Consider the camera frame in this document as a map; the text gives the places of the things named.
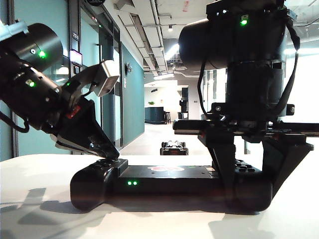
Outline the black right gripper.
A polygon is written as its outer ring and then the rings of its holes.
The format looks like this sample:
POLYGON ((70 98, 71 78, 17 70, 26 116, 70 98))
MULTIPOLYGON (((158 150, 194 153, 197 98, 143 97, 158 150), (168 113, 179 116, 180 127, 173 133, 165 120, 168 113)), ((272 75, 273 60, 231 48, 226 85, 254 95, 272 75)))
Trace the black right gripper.
MULTIPOLYGON (((273 115, 256 104, 232 103, 213 103, 211 111, 201 120, 175 120, 173 130, 175 134, 198 135, 198 139, 208 148, 213 167, 222 181, 225 201, 229 208, 236 206, 234 136, 241 136, 253 143, 279 134, 319 136, 318 123, 283 122, 278 115, 273 115)), ((314 146, 309 143, 263 142, 263 149, 262 171, 272 182, 274 197, 314 146)))

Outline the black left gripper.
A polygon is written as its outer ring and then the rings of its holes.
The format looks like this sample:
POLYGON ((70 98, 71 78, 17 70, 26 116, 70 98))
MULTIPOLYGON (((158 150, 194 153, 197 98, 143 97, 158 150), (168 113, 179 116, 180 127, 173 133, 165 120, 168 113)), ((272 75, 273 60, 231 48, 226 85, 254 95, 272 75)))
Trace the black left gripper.
POLYGON ((80 97, 71 108, 61 100, 45 104, 40 129, 56 138, 60 146, 102 158, 117 160, 119 152, 96 121, 95 104, 80 97))

